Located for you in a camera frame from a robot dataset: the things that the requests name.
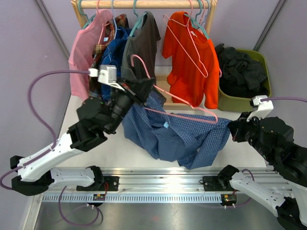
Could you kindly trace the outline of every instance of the green laundry basket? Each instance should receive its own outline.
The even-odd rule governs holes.
[[[253,50],[244,50],[237,49],[239,52],[247,53],[251,59],[257,60],[261,63],[263,69],[265,70],[268,78],[262,83],[265,88],[267,88],[269,95],[271,96],[272,91],[270,87],[270,78],[267,68],[267,63],[264,59],[264,56]],[[249,104],[249,98],[242,97],[232,97],[222,92],[219,86],[219,101],[218,101],[218,109],[222,111],[232,111],[232,112],[250,112],[252,111],[252,107]]]

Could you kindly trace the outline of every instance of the wooden rack frame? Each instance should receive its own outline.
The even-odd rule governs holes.
[[[199,3],[197,0],[191,0],[193,9],[199,9]],[[217,0],[209,0],[210,1],[210,12],[207,16],[205,30],[207,34],[210,33],[212,21],[214,18]],[[72,7],[76,13],[77,19],[79,21],[80,27],[82,28],[87,20],[84,15],[81,14],[78,10],[78,2],[79,0],[71,0]],[[114,0],[113,8],[114,9],[132,9],[133,8],[133,0]],[[208,9],[208,3],[205,2],[205,8]],[[81,11],[83,13],[83,9],[96,9],[97,0],[83,0],[81,2]],[[111,0],[101,0],[99,2],[98,8],[100,9],[111,9]],[[138,0],[136,2],[136,8],[139,9],[190,9],[191,4],[188,0]],[[157,85],[169,91],[169,85],[167,84],[167,75],[156,75],[157,77]],[[167,94],[166,103],[164,104],[164,109],[167,110],[190,110],[190,107],[186,104],[182,103],[173,103],[171,97]]]

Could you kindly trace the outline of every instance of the wall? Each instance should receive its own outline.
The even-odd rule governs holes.
[[[26,100],[30,82],[39,74],[67,69],[68,64],[34,0],[4,1],[0,15],[0,174],[10,169],[10,157],[31,155],[51,142],[49,131],[32,115]],[[39,114],[59,132],[69,97],[69,76],[52,76],[35,86]],[[10,185],[10,178],[4,183]],[[2,230],[19,230],[29,199],[0,188]]]
[[[71,50],[78,30],[79,23],[71,6],[70,0],[43,0],[50,16],[52,17],[60,36],[68,50]],[[278,0],[218,0],[210,38],[218,45],[253,49],[263,28],[265,27]],[[166,25],[163,22],[163,14],[171,16],[172,9],[137,9],[137,12],[151,11],[157,21],[161,34],[158,42],[158,54],[161,54]],[[90,16],[95,10],[84,10]],[[114,14],[126,13],[130,25],[136,21],[132,9],[115,9]],[[170,58],[165,62],[161,55],[157,55],[157,66],[171,65]]]
[[[307,1],[288,1],[262,45],[273,96],[307,98]],[[272,116],[278,116],[295,130],[295,142],[306,146],[305,103],[276,101]]]

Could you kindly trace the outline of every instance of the orange t-shirt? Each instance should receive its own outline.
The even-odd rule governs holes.
[[[171,19],[186,25],[189,18],[185,16],[184,13],[183,11],[175,12],[171,16]],[[172,20],[168,21],[168,26],[206,76],[206,70],[199,62],[199,57],[192,43],[188,28]],[[166,28],[162,56],[164,58],[172,56],[173,69],[167,77],[167,82],[170,84],[170,93],[190,102],[192,106],[199,106],[205,94],[205,107],[208,109],[216,109],[218,102],[219,62],[213,42],[207,40],[202,32],[192,28],[190,22],[189,30],[192,31],[191,36],[200,54],[201,61],[208,71],[208,77],[205,78],[201,74],[179,45],[178,41],[174,38],[174,35]],[[181,103],[181,101],[176,98],[172,98],[172,100],[175,103]]]

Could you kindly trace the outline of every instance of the blue checkered shirt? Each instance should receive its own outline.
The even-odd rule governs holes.
[[[110,42],[107,46],[100,65],[114,65],[117,68],[117,77],[121,76],[120,67],[121,61],[123,59],[123,54],[125,46],[127,43],[128,34],[131,32],[131,29],[124,29],[119,27],[117,30],[116,38]],[[104,101],[108,101],[111,98],[111,87],[108,85],[101,85],[101,95]]]
[[[147,107],[159,111],[161,98],[152,91]],[[186,117],[214,120],[202,115],[180,114]],[[124,117],[125,137],[145,149],[153,158],[178,161],[180,166],[195,169],[212,165],[218,151],[226,144],[230,120],[219,118],[217,124],[209,124],[162,115],[133,105]]]

